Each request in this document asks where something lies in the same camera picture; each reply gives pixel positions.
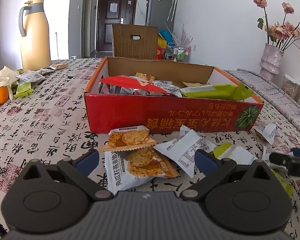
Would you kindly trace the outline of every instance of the red cardboard box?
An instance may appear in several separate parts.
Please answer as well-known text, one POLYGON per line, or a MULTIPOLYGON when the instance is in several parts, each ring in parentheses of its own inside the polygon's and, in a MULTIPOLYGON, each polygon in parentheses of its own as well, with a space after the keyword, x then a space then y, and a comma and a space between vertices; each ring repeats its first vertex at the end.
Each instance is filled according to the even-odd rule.
POLYGON ((84 93, 91 132, 108 133, 115 128, 144 125, 151 133, 171 133, 183 124, 205 132, 249 130, 263 107, 262 99, 255 94, 245 101, 100 94, 101 78, 132 76, 136 72, 153 75, 156 80, 170 80, 181 88, 185 87, 182 82, 239 84, 213 66, 105 57, 84 93))

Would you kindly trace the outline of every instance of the refrigerator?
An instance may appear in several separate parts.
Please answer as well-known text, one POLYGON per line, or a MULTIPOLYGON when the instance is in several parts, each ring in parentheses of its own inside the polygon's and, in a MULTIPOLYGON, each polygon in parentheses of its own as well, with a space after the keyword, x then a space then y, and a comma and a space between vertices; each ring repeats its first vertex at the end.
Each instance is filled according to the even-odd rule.
POLYGON ((167 25, 169 30, 172 32, 174 17, 171 21, 171 16, 173 8, 170 14, 170 18, 167 21, 171 4, 172 0, 148 0, 146 11, 146 26, 158 27, 159 31, 167 30, 167 25))

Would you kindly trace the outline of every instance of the green pumpkin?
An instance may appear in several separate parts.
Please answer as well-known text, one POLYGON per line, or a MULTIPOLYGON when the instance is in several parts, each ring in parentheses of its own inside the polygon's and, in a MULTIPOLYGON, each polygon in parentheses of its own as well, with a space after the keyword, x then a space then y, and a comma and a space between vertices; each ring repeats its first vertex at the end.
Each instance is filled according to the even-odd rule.
POLYGON ((259 114, 259 108, 257 106, 247 107, 238 117, 235 126, 237 129, 245 129, 249 127, 257 118, 259 114))

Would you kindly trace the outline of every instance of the clear plastic container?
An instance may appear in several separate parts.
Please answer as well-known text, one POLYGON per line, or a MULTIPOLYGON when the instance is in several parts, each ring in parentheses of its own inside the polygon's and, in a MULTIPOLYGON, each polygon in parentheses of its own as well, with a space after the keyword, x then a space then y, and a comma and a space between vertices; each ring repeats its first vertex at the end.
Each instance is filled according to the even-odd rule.
POLYGON ((282 90, 294 100, 298 101, 297 97, 300 96, 300 83, 287 74, 284 75, 282 90))

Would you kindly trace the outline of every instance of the orange fruit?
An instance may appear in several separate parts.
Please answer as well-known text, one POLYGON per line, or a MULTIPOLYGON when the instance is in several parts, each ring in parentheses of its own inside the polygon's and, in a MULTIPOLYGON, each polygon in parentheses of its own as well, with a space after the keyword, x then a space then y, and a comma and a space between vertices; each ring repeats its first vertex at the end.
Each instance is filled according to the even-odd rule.
POLYGON ((7 102, 8 98, 9 98, 8 89, 6 87, 0 87, 0 105, 7 102))

